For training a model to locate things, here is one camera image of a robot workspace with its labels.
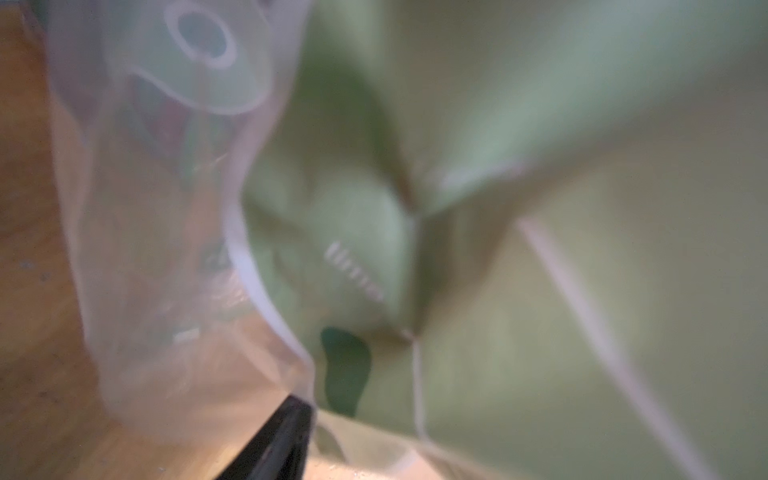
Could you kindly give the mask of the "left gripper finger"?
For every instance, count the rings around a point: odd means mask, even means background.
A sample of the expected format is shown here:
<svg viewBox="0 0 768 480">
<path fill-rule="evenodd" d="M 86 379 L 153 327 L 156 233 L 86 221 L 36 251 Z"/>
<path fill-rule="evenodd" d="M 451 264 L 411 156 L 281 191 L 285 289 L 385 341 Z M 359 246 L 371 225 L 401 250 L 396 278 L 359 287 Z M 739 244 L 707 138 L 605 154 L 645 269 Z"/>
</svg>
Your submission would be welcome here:
<svg viewBox="0 0 768 480">
<path fill-rule="evenodd" d="M 216 480 L 301 480 L 315 411 L 288 396 Z"/>
</svg>

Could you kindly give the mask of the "clear zip-top bag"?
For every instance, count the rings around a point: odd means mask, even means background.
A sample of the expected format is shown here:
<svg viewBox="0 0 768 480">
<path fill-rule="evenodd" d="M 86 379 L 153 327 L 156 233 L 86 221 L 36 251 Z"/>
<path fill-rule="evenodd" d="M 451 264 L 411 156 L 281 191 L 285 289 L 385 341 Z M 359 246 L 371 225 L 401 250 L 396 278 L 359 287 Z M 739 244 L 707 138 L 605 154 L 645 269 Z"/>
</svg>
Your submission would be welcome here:
<svg viewBox="0 0 768 480">
<path fill-rule="evenodd" d="M 51 1 L 102 397 L 454 478 L 767 475 L 763 1 Z"/>
</svg>

